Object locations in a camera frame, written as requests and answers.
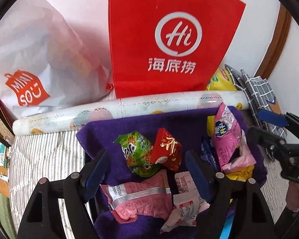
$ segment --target white bag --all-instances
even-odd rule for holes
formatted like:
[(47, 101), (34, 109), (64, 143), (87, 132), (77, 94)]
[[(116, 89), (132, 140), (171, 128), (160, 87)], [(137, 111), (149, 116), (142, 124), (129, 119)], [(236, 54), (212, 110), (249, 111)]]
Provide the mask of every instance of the white bag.
[(0, 99), (17, 118), (97, 101), (103, 67), (46, 0), (17, 0), (0, 21)]

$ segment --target red bag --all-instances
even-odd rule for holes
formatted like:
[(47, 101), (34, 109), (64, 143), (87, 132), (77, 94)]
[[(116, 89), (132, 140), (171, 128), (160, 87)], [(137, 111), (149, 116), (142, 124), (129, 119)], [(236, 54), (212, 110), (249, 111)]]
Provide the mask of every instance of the red bag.
[(244, 8), (240, 0), (109, 0), (116, 97), (204, 90)]

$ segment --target snack bag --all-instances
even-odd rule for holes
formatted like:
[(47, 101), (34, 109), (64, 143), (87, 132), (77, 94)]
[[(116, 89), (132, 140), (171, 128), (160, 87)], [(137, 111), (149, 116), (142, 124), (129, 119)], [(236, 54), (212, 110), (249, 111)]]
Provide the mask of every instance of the snack bag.
[(119, 223), (137, 220), (137, 215), (167, 219), (172, 211), (171, 190), (166, 170), (141, 183), (127, 182), (117, 186), (101, 185), (111, 213)]
[(174, 208), (168, 220), (161, 228), (162, 232), (169, 232), (178, 226), (196, 226), (198, 213), (209, 208), (209, 204), (202, 199), (190, 173), (175, 174), (175, 181), (179, 194), (174, 195)]
[(174, 195), (174, 208), (160, 233), (169, 232), (178, 226), (196, 226), (199, 200), (198, 191)]
[[(176, 173), (175, 181), (176, 181), (177, 188), (178, 188), (178, 191), (180, 194), (185, 193), (185, 192), (197, 191), (197, 188), (193, 181), (193, 178), (188, 171)], [(204, 211), (205, 209), (209, 208), (209, 204), (206, 202), (205, 199), (201, 198), (199, 193), (197, 193), (197, 196), (198, 196), (198, 200), (199, 200), (198, 213), (200, 213), (200, 212)]]
[(153, 146), (141, 133), (134, 131), (121, 135), (115, 141), (120, 143), (127, 166), (141, 177), (150, 177), (160, 170), (158, 164), (149, 162)]
[[(236, 109), (239, 111), (242, 110), (243, 105), (239, 102), (236, 105)], [(208, 116), (207, 117), (207, 134), (212, 137), (215, 132), (215, 116)]]
[(237, 91), (227, 69), (218, 68), (210, 79), (206, 91)]
[(241, 128), (229, 108), (222, 103), (215, 116), (213, 142), (220, 167), (227, 164), (240, 143)]
[(177, 172), (182, 162), (181, 143), (165, 129), (158, 130), (154, 148), (150, 157), (153, 164), (162, 164), (166, 168)]
[(220, 167), (214, 158), (214, 154), (215, 147), (213, 144), (213, 140), (211, 139), (211, 137), (203, 137), (200, 158), (203, 162), (207, 162), (214, 169), (214, 171), (219, 172)]
[(256, 164), (256, 160), (250, 152), (247, 145), (247, 139), (244, 130), (241, 130), (241, 138), (239, 144), (239, 157), (232, 160), (230, 163), (225, 164), (222, 169), (228, 174), (231, 172), (238, 171), (242, 168), (248, 167), (250, 165)]
[(253, 165), (249, 165), (248, 167), (243, 168), (239, 171), (226, 174), (226, 176), (231, 180), (245, 182), (246, 180), (252, 177), (254, 168), (255, 167)]

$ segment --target green snack bag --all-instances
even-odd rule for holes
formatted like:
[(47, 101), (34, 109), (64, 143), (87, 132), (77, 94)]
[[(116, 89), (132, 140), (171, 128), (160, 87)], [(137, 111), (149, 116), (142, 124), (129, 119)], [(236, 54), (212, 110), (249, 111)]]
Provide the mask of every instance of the green snack bag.
[(160, 165), (149, 162), (153, 146), (141, 133), (121, 135), (114, 142), (121, 144), (126, 164), (133, 173), (150, 177), (159, 171)]

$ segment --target pink package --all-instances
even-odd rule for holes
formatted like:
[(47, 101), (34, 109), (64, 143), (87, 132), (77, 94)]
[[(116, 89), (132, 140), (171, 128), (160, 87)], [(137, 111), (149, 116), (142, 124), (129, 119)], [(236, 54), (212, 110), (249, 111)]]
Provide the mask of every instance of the pink package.
[(175, 206), (160, 233), (169, 232), (178, 226), (195, 227), (199, 209), (198, 195), (197, 190), (174, 195)]
[(224, 104), (220, 104), (215, 116), (213, 142), (221, 168), (227, 164), (240, 143), (241, 128), (235, 116)]
[[(192, 192), (192, 191), (197, 191), (196, 185), (193, 181), (192, 176), (190, 173), (187, 172), (179, 172), (175, 174), (175, 181), (177, 184), (177, 188), (179, 191), (179, 194), (182, 194), (184, 192)], [(205, 199), (202, 199), (197, 193), (198, 200), (199, 200), (199, 213), (204, 211), (205, 209), (209, 208), (209, 204), (206, 202)]]
[(166, 220), (172, 211), (166, 170), (159, 171), (141, 183), (101, 185), (101, 188), (108, 198), (111, 213), (119, 223), (134, 222), (137, 215)]
[(239, 157), (232, 160), (230, 163), (225, 164), (222, 169), (226, 174), (238, 171), (249, 165), (256, 164), (256, 160), (250, 152), (247, 145), (247, 139), (244, 130), (241, 130), (240, 147), (239, 147)]

